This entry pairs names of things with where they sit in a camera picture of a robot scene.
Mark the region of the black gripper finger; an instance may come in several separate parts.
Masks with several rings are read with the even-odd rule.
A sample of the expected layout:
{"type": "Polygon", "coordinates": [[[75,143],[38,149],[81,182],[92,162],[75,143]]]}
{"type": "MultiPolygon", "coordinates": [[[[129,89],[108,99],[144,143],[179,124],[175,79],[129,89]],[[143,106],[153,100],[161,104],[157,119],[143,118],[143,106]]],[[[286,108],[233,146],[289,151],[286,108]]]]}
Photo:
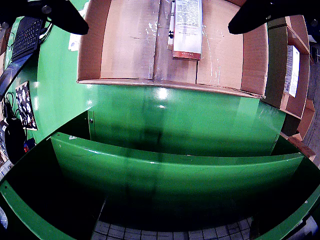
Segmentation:
{"type": "Polygon", "coordinates": [[[18,17],[51,22],[66,32],[86,35],[89,25],[69,0],[2,0],[0,29],[10,28],[18,17]]]}
{"type": "Polygon", "coordinates": [[[231,34],[248,33],[261,25],[289,16],[304,16],[313,31],[320,29],[318,0],[247,0],[228,24],[231,34]]]}

